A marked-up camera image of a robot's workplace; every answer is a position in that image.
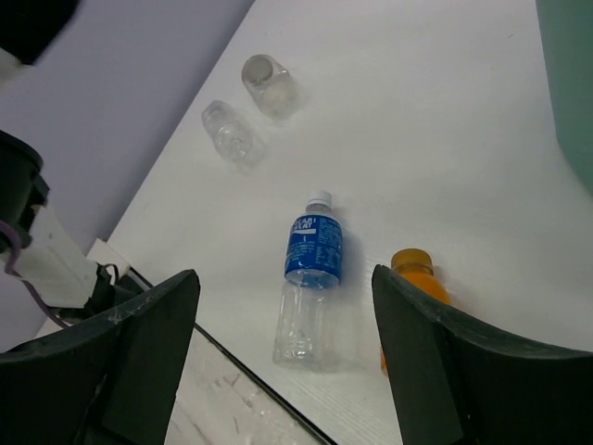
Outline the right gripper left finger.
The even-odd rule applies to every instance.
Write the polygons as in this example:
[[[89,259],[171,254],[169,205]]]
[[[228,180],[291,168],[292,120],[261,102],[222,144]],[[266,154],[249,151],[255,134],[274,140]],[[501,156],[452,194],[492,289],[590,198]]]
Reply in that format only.
[[[193,270],[1,355],[4,444],[162,444],[194,330]]]

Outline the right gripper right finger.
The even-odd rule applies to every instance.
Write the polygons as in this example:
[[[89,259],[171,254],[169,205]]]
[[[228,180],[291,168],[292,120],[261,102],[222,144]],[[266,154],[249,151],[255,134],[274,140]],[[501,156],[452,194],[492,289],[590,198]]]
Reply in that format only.
[[[382,265],[372,297],[404,443],[591,443],[591,353],[487,324]]]

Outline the small orange juice bottle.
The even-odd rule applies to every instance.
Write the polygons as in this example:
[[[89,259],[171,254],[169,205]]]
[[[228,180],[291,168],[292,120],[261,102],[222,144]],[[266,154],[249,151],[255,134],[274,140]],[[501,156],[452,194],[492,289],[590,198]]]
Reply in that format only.
[[[391,259],[391,269],[427,295],[445,304],[452,300],[446,288],[435,276],[430,255],[419,248],[404,248]]]

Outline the blue label clear bottle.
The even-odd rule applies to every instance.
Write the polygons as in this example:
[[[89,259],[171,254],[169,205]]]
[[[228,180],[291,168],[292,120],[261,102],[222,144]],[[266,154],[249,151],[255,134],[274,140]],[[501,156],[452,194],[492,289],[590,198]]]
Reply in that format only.
[[[282,367],[332,367],[329,305],[342,281],[343,230],[326,191],[309,196],[289,232],[272,360]]]

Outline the clear bottle green-white label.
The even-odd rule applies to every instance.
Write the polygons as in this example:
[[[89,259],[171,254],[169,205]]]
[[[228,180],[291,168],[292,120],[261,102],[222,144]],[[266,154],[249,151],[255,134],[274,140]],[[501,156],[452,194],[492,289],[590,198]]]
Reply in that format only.
[[[264,159],[266,145],[231,105],[213,100],[201,120],[219,156],[238,171],[250,171]]]

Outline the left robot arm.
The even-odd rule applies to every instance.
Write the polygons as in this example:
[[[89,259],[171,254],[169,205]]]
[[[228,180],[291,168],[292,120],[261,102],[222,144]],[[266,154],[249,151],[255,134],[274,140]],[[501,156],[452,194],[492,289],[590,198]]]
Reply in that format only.
[[[4,1],[1,4],[1,83],[35,65],[67,28],[76,1]],[[109,276],[88,260],[48,204],[44,161],[29,144],[1,133],[1,260],[40,309],[66,326],[111,303]]]

